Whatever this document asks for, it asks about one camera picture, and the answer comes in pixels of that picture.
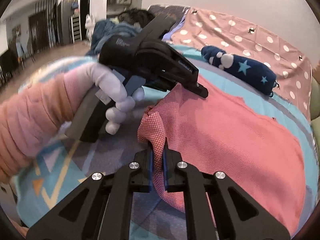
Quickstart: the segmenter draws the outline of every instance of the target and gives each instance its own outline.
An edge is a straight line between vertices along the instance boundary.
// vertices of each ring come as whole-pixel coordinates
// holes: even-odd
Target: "person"
[[[27,167],[64,122],[72,121],[86,92],[93,86],[116,102],[106,111],[106,131],[115,134],[135,102],[144,98],[138,88],[131,96],[112,73],[99,63],[85,63],[46,83],[29,86],[0,105],[0,182]],[[27,229],[13,222],[26,235]]]

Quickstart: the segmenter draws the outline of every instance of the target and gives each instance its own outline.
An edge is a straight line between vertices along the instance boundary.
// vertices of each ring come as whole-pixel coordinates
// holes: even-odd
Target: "red checkered cloth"
[[[153,183],[159,196],[184,212],[182,193],[164,189],[161,170],[165,138],[185,162],[213,174],[224,171],[292,235],[305,197],[302,151],[297,138],[275,119],[258,115],[242,98],[219,90],[199,76],[206,99],[178,84],[145,112],[138,140],[154,149]]]

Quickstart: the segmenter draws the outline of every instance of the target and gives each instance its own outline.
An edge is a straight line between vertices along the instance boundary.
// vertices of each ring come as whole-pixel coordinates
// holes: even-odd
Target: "navy star-patterned cloth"
[[[276,87],[276,74],[257,60],[228,54],[215,46],[205,46],[201,55],[213,66],[243,80],[265,95],[273,96]]]

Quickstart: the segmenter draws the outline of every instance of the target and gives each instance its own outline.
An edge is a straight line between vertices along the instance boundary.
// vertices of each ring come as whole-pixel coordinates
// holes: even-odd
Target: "dark hair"
[[[118,15],[119,22],[127,22],[131,25],[139,23],[141,28],[144,28],[154,18],[155,16],[147,10],[137,8],[126,10]]]

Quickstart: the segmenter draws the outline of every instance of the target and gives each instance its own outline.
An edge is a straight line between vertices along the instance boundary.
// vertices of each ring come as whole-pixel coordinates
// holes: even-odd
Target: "gloved hand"
[[[128,97],[124,86],[112,71],[96,62],[85,63],[66,73],[64,84],[74,114],[84,95],[94,84],[116,102],[116,106],[109,108],[106,112],[106,118],[109,120],[106,131],[110,134],[118,131],[127,113],[134,108],[135,102],[144,98],[142,87],[138,88],[132,97]]]

